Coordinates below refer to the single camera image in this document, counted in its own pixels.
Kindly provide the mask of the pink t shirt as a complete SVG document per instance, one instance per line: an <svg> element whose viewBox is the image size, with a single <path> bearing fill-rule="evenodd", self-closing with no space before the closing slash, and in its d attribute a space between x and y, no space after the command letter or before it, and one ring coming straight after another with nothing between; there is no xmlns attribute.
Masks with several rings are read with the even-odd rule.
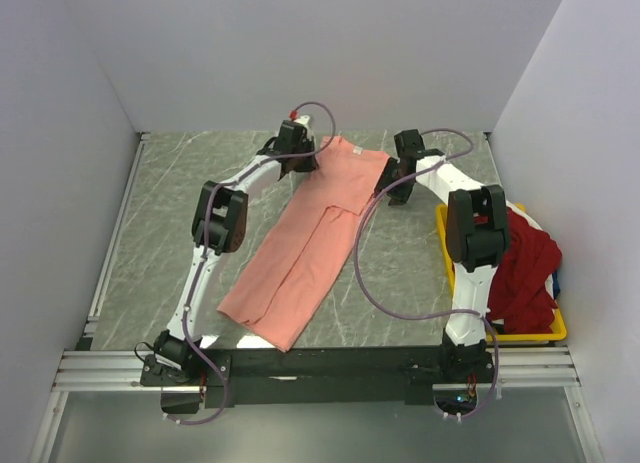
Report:
<svg viewBox="0 0 640 463"><path fill-rule="evenodd" d="M336 137L316 159L317 169L218 306L219 313L283 352L339 276L389 156Z"/></svg>

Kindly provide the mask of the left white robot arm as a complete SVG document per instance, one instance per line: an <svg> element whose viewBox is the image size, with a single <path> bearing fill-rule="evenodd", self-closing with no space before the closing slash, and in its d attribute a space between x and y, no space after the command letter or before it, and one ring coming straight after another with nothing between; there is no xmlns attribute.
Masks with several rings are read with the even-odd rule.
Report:
<svg viewBox="0 0 640 463"><path fill-rule="evenodd" d="M165 359L164 372L176 384L189 384L205 372L206 364L195 350L202 336L198 314L244 241L250 200L290 172L317 169L315 153L311 117L294 113L234 176L203 185L191 225L190 270L174 314L153 345L154 353Z"/></svg>

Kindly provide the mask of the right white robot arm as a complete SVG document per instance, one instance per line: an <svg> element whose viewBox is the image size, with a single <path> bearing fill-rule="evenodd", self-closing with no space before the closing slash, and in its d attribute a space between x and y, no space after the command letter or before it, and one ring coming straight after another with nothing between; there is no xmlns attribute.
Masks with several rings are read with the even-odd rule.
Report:
<svg viewBox="0 0 640 463"><path fill-rule="evenodd" d="M439 370L460 382L490 370L485 318L489 293L509 244L504 190L483 185L458 170L439 149L428 149L417 129L394 136L397 156L388 160L375 193L390 205L408 202L415 184L429 189L446 204L445 254L452 262L452 314L443 330Z"/></svg>

